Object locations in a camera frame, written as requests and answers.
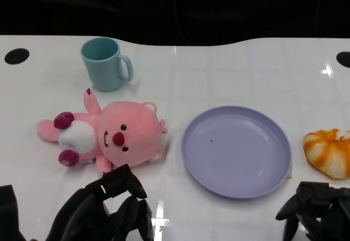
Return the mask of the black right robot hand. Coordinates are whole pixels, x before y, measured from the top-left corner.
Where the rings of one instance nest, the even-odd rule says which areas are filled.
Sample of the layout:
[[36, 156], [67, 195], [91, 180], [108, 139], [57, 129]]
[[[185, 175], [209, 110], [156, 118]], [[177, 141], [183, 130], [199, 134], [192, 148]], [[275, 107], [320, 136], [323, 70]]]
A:
[[283, 240], [292, 240], [302, 224], [309, 240], [349, 240], [349, 188], [302, 181], [279, 210]]

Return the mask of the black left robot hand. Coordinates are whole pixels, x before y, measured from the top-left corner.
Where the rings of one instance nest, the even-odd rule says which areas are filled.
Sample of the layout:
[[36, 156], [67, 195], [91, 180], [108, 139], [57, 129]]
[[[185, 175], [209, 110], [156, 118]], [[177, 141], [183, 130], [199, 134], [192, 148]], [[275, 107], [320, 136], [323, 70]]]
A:
[[[130, 196], [110, 213], [104, 201], [124, 192]], [[79, 189], [58, 212], [48, 240], [126, 240], [138, 230], [143, 240], [153, 240], [147, 194], [128, 165], [118, 167]]]

